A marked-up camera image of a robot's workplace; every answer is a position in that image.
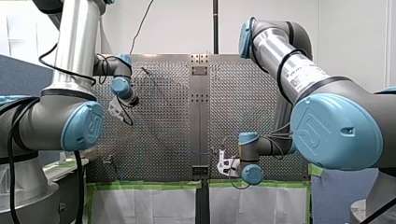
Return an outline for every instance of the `white wall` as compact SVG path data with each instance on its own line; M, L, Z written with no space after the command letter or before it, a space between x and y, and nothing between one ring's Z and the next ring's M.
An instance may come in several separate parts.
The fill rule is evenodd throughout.
M113 53L129 52L149 0L118 0L107 8L104 31ZM154 1L134 53L206 53L212 50L211 0Z
M113 53L129 51L148 3L118 0L107 8L104 31ZM212 0L154 1L134 53L213 52L212 10ZM219 53L238 53L240 29L251 16L299 22L318 55L318 0L219 0Z
M317 60L318 0L219 0L220 53L238 53L242 24L252 16L258 20L300 23L311 38Z
M0 1L0 54L39 64L38 56L57 40L57 29L33 2ZM53 59L54 54L46 61Z
M319 66L333 76L352 78L368 91L388 86L390 1L320 0Z
M389 0L389 12L388 79L390 86L396 86L396 3L392 0Z

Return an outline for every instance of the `label sticker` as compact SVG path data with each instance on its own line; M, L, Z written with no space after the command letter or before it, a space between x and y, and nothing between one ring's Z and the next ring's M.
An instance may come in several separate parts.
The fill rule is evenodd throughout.
M300 92L316 82L328 77L330 76L327 75L325 71L312 62L295 68L285 76L286 80L295 90L297 90L297 92Z

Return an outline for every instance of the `cable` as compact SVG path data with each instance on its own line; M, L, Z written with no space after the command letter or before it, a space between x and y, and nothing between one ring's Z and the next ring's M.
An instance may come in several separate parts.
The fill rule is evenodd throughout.
M137 30L137 33L134 36L134 40L132 41L132 47L131 47L131 50L129 51L129 54L132 54L132 51L134 50L134 42L136 41L137 37L140 34L140 30L142 29L143 22L145 22L145 19L149 13L149 9L151 8L151 5L153 2L154 2L154 0L151 0L151 2L149 2L149 4L148 4L148 8L146 9L145 16L143 17L142 21L140 22L139 29Z
M268 141L270 141L270 143L271 143L271 152L270 152L270 154L271 154L275 159L277 159L277 160L279 160L279 161L283 160L283 158L285 157L285 153L283 153L282 148L277 144L277 142L274 141L274 139L272 139L272 138L274 138L273 136L271 136L271 135L263 135L263 136L260 136L260 138L264 138L264 139L267 139ZM273 145L274 145L274 146L276 147L276 149L279 151L280 157L277 157L277 156L273 155Z
M82 168L81 156L79 151L75 151L77 171L78 171L78 210L76 224L82 224L82 216L84 214L84 171Z
M374 219L376 219L377 217L379 217L382 214L384 214L386 211L388 211L395 204L396 204L396 198L394 198L392 201L386 203L384 206L380 207L378 210L376 210L374 213L372 213L369 217L364 219L361 224L369 224L369 223L371 223Z
M60 67L57 67L57 66L55 66L55 65L52 65L52 64L49 64L49 63L44 62L43 59L44 59L45 57L47 57L48 55L50 55L50 54L56 49L56 47L58 47L58 43L56 43L56 44L52 47L52 49L50 49L48 52L46 52L46 53L42 54L40 57L38 57L38 61L41 62L42 64L44 64L44 65L46 65L46 66L48 66L48 67L54 69L54 70L57 70L57 71L62 72L62 73L65 73L65 74L67 74L67 75L88 79L89 81L92 82L92 84L91 84L92 86L94 86L94 85L96 84L96 79L93 78L93 77L86 77L86 76L83 76L83 75L80 75L80 74L77 74L77 73L74 73L74 72L70 72L70 71L64 70L64 69L62 69L62 68L60 68Z
M285 125L283 125L282 127L278 128L278 129L276 129L276 130L271 131L270 133L278 133L278 132L280 132L280 131L282 131L282 130L288 128L289 126L290 126L290 122L287 123L287 124L285 124Z
M123 103L121 102L119 96L117 96L117 101L119 102L119 104L120 104L120 106L121 106L123 112L124 112L125 115L128 117L129 121L131 121L131 122L128 123L128 122L124 119L123 122L126 123L126 124L128 124L129 126L134 126L134 122L132 121L131 116L126 112L126 109L125 109L125 107L123 106Z
M250 18L249 21L249 30L250 30L250 45L251 45L251 54L253 56L254 61L256 62L256 64L259 66L259 68L266 74L269 74L267 70L265 70L265 68L263 68L259 61L257 60L257 56L256 56L256 51L255 51L255 47L254 47L254 39L253 39L253 23L256 21L256 18L252 17Z
M283 70L283 66L285 65L285 63L288 61L288 59L295 55L301 53L306 57L306 52L303 49L294 49L292 50L290 53L288 53L287 55L285 55L285 57L283 57L282 61L279 64L279 67L277 68L276 71L276 84L277 87L279 88L280 94L282 94L283 98L285 98L285 100L287 100L289 103L292 104L291 100L289 99L289 97L286 95L286 93L283 91L283 87L282 87L282 83L280 78L282 77L282 70Z
M230 168L230 170L229 170L229 172L228 172L228 179L230 180L231 185L233 185L234 188L236 188L236 189L248 189L248 188L250 187L249 184L248 184L247 186L245 186L245 187L239 188L239 187L237 187L237 186L233 183L233 181L231 180L231 170L233 169L233 162L235 161L235 159L236 159L236 156L233 157L233 161L231 162L231 168Z
M20 224L18 219L17 211L15 209L15 164L14 164L14 154L12 151L12 142L13 142L13 134L16 128L19 126L21 119L26 114L26 112L39 101L39 98L27 98L26 101L29 102L28 105L25 105L21 113L17 116L17 118L13 121L11 125L11 129L8 132L7 138L7 152L8 152L8 163L9 163L9 173L10 173L10 183L9 183L9 210L11 212L12 221L14 224Z
M110 72L110 71L109 71L110 64L109 64L109 62L108 62L108 60L107 60L107 57L105 57L105 56L102 55L102 54L97 54L97 55L100 56L100 57L102 57L103 60L105 61L104 63L101 64L101 65L102 65L102 72L105 73L105 74L104 74L103 76L102 76L102 75L99 76L99 84L103 85L103 84L105 84L106 79L107 79L107 77L108 77L108 73Z

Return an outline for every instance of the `robotic arm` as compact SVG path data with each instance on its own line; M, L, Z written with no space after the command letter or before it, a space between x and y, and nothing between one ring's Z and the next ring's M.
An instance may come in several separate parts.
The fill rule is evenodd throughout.
M137 104L129 55L105 58L95 55L99 18L110 3L109 0L35 0L55 25L61 15L62 22L58 24L55 65L50 65L54 69L52 83L42 90L39 98L0 97L2 223L59 223L58 186L48 183L37 151L77 152L96 144L102 132L104 112L92 93L96 82L93 75L115 77L110 87L116 98L126 105Z
M250 185L258 185L263 180L260 156L283 156L298 150L309 162L327 169L379 168L367 199L368 215L394 198L396 90L372 94L347 77L328 75L311 61L309 37L293 22L252 18L243 25L239 41L241 57L250 58L276 80L283 99L278 101L275 129L279 123L289 124L290 118L292 142L274 137L288 133L288 125L265 138L240 133L240 165L231 169ZM394 213L395 209L388 210L378 223L394 223Z

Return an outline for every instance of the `pegboard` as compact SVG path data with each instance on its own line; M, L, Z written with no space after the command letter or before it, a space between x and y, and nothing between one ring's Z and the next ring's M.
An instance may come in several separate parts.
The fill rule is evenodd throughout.
M191 179L189 61L190 55L133 56L139 104L127 108L132 127L107 111L114 98L111 78L94 88L106 119L96 158L88 166L90 182Z
M111 78L104 85L94 87L105 108L106 119L95 159L88 166L89 182L191 180L191 167L197 161L209 165L210 178L225 178L216 168L216 152L224 136L272 131L277 86L269 75L252 61L237 55L210 55L205 63L207 75L197 79L191 75L191 68L196 66L191 57L133 56L132 82L140 99L138 106L127 109L134 121L133 127L107 112L114 97L108 86ZM207 86L208 102L200 98L206 106L196 105L194 94L205 89L199 85ZM200 108L199 116L191 113L196 108ZM236 153L237 141L228 141L226 156ZM307 163L298 153L283 161L262 157L261 165L266 179L304 180L307 177Z
M237 136L242 132L266 134L273 130L278 90L275 81L251 60L232 55L210 58L209 146L211 178L224 178L217 170L220 143L225 136L226 158L238 153ZM282 161L261 157L266 179L306 180L307 162L296 152Z

